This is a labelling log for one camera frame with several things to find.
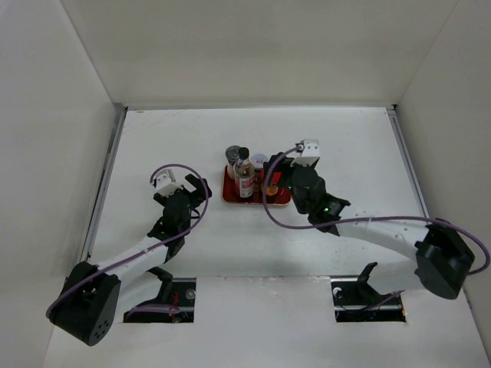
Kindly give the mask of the red-lid chili sauce jar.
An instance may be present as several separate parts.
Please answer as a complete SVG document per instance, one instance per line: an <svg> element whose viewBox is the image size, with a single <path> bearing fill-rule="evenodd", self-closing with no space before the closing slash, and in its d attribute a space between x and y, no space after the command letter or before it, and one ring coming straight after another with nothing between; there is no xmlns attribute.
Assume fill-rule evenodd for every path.
<svg viewBox="0 0 491 368"><path fill-rule="evenodd" d="M261 178L261 191L265 194L265 200L267 203L274 203L279 192L278 182L281 179L280 172L274 172L268 182L265 181L266 170L262 170Z"/></svg>

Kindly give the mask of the white-lid spice jar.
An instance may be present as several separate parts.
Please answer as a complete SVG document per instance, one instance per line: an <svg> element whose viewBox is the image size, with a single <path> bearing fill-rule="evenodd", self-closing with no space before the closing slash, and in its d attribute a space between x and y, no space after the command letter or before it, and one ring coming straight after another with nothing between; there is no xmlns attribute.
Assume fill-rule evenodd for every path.
<svg viewBox="0 0 491 368"><path fill-rule="evenodd" d="M263 153L256 153L250 158L250 161L254 169L254 190L258 192L263 180L264 164L269 162L269 158Z"/></svg>

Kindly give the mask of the soy sauce glass bottle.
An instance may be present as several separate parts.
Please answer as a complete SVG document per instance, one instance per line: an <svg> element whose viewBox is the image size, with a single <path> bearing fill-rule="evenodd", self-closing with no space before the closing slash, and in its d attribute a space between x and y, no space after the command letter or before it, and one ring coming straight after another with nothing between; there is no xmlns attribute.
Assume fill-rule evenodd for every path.
<svg viewBox="0 0 491 368"><path fill-rule="evenodd" d="M241 199L247 199L254 193L254 166L249 159L249 149L240 147L239 158L234 164L234 181L236 195Z"/></svg>

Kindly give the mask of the clear-cap salt grinder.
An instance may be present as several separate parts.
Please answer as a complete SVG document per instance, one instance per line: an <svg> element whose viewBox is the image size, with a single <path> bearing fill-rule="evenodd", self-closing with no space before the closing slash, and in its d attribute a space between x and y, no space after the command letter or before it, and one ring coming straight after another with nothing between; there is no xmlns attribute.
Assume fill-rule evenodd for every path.
<svg viewBox="0 0 491 368"><path fill-rule="evenodd" d="M235 178L234 165L239 159L239 149L241 146L232 145L225 150L225 157L227 160L226 172L231 180Z"/></svg>

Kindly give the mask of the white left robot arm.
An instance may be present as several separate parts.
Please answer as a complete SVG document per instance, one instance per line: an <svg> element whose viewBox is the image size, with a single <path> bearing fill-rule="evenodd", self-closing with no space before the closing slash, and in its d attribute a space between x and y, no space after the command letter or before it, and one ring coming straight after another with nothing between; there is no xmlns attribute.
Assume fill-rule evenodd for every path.
<svg viewBox="0 0 491 368"><path fill-rule="evenodd" d="M46 311L53 325L88 346L104 338L114 321L121 290L175 257L196 226L192 212L208 203L211 190L201 176L189 174L186 181L195 188L192 192L176 184L169 170L153 181L153 199L162 205L163 214L135 247L101 265L82 261L74 266L58 299Z"/></svg>

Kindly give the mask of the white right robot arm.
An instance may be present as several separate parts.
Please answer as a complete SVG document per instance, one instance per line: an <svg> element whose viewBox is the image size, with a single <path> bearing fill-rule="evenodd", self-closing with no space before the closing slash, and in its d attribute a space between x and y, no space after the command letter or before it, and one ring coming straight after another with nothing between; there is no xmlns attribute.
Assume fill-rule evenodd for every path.
<svg viewBox="0 0 491 368"><path fill-rule="evenodd" d="M280 175L278 184L290 192L298 213L306 215L307 229L359 239L404 256L403 261L372 261L364 267L355 286L361 301L370 304L382 295L411 289L426 289L447 300L458 297L475 260L462 231L439 219L361 211L326 191L315 170L317 161L315 156L278 153L265 165L265 182Z"/></svg>

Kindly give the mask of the red lacquer tray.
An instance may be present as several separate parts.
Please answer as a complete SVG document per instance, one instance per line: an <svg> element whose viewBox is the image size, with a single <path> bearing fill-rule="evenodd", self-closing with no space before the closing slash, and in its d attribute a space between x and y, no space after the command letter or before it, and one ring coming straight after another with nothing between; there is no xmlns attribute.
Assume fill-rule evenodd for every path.
<svg viewBox="0 0 491 368"><path fill-rule="evenodd" d="M227 167L228 166L224 167L222 175L222 200L233 205L261 205L261 192L254 192L253 195L247 199L241 199L236 194L235 182L229 178ZM277 208L286 207L292 202L292 197L286 189L280 189L275 198L267 196L266 199L268 205Z"/></svg>

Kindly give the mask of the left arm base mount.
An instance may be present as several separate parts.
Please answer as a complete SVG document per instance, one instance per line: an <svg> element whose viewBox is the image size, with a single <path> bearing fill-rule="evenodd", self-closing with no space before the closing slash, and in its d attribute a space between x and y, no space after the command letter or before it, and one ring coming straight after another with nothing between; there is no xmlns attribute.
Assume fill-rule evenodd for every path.
<svg viewBox="0 0 491 368"><path fill-rule="evenodd" d="M174 278L155 267L121 293L116 321L126 324L190 324L196 303L195 278Z"/></svg>

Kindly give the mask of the right aluminium frame rail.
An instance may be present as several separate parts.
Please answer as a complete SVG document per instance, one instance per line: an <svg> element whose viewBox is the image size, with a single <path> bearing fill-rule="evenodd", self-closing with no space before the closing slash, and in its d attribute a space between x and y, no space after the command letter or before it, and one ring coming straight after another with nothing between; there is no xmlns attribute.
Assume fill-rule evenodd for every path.
<svg viewBox="0 0 491 368"><path fill-rule="evenodd" d="M381 134L380 143L384 149L381 174L384 204L381 206L381 214L427 218L427 204L396 109L389 106L385 107L383 112L384 132Z"/></svg>

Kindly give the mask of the aluminium frame rail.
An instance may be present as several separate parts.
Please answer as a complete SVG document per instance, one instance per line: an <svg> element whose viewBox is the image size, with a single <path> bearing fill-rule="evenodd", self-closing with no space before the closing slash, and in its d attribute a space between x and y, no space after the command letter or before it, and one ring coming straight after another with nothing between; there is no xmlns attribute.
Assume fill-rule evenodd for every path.
<svg viewBox="0 0 491 368"><path fill-rule="evenodd" d="M107 147L107 154L104 159L101 178L97 187L97 194L94 206L91 212L90 221L88 223L87 232L84 242L81 246L80 254L77 257L78 261L87 261L91 258L92 249L94 247L97 229L101 220L101 214L104 207L104 202L107 195L107 190L110 184L110 178L114 167L114 162L117 155L120 138L122 136L124 122L126 120L128 107L122 103L114 104L116 116L111 130L111 135Z"/></svg>
<svg viewBox="0 0 491 368"><path fill-rule="evenodd" d="M385 107L383 112L384 132L381 134L380 143L384 149L381 174L384 204L381 206L381 214L427 218L427 204L396 109L389 106Z"/></svg>

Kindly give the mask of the left aluminium frame rail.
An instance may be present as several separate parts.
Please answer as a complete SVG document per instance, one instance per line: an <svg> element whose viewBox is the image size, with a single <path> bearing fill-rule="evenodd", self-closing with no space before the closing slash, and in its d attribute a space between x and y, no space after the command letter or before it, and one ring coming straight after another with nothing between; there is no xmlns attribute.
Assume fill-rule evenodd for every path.
<svg viewBox="0 0 491 368"><path fill-rule="evenodd" d="M107 190L110 184L110 178L114 167L114 162L117 155L120 138L122 136L124 122L126 120L128 107L122 103L114 104L116 116L111 130L111 135L107 147L107 154L104 159L101 178L97 187L97 194L94 206L91 212L90 221L88 223L87 232L84 242L81 246L80 254L77 257L78 261L87 261L91 258L92 249L94 247L97 229L101 220L101 214L104 207L104 202L107 195Z"/></svg>

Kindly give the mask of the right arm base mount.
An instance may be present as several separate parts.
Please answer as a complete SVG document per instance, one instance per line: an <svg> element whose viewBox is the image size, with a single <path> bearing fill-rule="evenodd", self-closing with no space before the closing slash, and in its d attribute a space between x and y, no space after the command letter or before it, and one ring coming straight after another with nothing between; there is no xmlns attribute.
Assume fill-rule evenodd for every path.
<svg viewBox="0 0 491 368"><path fill-rule="evenodd" d="M330 279L338 323L406 322L401 292L379 294L367 283L376 266L377 262L371 262L358 276Z"/></svg>

